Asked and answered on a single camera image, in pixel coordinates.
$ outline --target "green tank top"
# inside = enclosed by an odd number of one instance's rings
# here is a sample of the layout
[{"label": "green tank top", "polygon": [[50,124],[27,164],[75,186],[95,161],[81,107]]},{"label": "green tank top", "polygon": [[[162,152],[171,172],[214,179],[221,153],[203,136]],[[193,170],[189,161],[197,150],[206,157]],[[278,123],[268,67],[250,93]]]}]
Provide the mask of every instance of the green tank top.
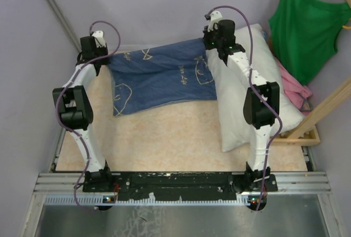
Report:
[{"label": "green tank top", "polygon": [[280,0],[269,19],[274,54],[305,85],[337,53],[336,38],[350,18],[347,2]]}]

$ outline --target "folded garment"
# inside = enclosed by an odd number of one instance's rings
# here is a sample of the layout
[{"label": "folded garment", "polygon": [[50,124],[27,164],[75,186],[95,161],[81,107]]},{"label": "folded garment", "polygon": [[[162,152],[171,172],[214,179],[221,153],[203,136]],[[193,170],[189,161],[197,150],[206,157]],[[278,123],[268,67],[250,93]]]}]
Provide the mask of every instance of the folded garment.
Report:
[{"label": "folded garment", "polygon": [[202,39],[114,55],[114,115],[193,100],[216,100]]},{"label": "folded garment", "polygon": [[[293,76],[291,76],[277,58],[275,61],[280,70],[285,96],[287,96],[291,103],[302,113],[307,114],[311,112],[313,107],[308,102],[307,98],[312,95],[312,91],[307,86],[302,86]],[[304,108],[305,103],[308,103],[309,105],[309,109],[307,110]]]}]

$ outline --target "white cushion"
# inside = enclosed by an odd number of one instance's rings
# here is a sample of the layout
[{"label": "white cushion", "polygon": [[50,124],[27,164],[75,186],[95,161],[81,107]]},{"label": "white cushion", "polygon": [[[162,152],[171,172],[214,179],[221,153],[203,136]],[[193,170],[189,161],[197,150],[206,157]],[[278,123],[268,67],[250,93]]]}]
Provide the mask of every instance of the white cushion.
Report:
[{"label": "white cushion", "polygon": [[[251,26],[253,36],[252,65],[267,81],[277,82],[280,87],[280,118],[283,122],[281,132],[289,131],[303,120],[303,115],[285,97],[279,68],[263,37],[259,24]],[[236,42],[241,44],[250,55],[250,36],[247,27],[235,31]],[[216,84],[220,130],[222,133],[222,151],[226,152],[250,141],[250,127],[243,115],[246,91],[234,72],[218,58],[216,49],[207,52],[208,67]],[[277,119],[271,136],[279,128]]]}]

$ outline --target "pink cloth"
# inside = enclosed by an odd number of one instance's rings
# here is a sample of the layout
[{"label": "pink cloth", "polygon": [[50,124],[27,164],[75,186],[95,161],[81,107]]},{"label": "pink cloth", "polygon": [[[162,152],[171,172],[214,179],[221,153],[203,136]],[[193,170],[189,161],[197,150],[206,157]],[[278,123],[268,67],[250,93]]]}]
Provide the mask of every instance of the pink cloth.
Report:
[{"label": "pink cloth", "polygon": [[302,106],[307,101],[307,98],[312,95],[312,91],[307,86],[302,86],[294,77],[288,73],[288,71],[277,59],[275,60],[280,70],[285,96],[289,98],[291,103],[297,109],[301,110]]}]

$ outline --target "wall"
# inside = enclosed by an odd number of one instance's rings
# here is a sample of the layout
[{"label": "wall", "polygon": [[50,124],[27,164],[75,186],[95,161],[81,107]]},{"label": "wall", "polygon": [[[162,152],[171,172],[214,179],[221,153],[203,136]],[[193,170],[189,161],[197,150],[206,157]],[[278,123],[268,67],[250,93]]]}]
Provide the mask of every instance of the wall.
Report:
[{"label": "wall", "polygon": [[[312,102],[317,105],[332,93],[351,75],[351,31],[342,30],[337,40],[338,53],[323,67],[322,71],[310,83],[314,96]],[[350,127],[351,99],[348,99],[317,125],[321,144],[313,147],[313,156],[319,170],[327,172],[334,197],[336,198],[345,222],[351,210],[350,178]],[[351,234],[351,224],[346,224]]]},{"label": "wall", "polygon": [[[267,28],[267,19],[278,0],[57,0],[78,35],[87,33],[87,26],[103,19],[119,29],[122,44],[158,45],[202,37],[207,25],[203,17],[218,5],[229,4],[242,10],[253,24]],[[235,19],[237,27],[244,20],[232,10],[223,11]],[[116,44],[113,33],[106,35],[109,45]]]},{"label": "wall", "polygon": [[74,69],[45,0],[0,0],[0,236],[18,236],[59,131],[51,91]]}]

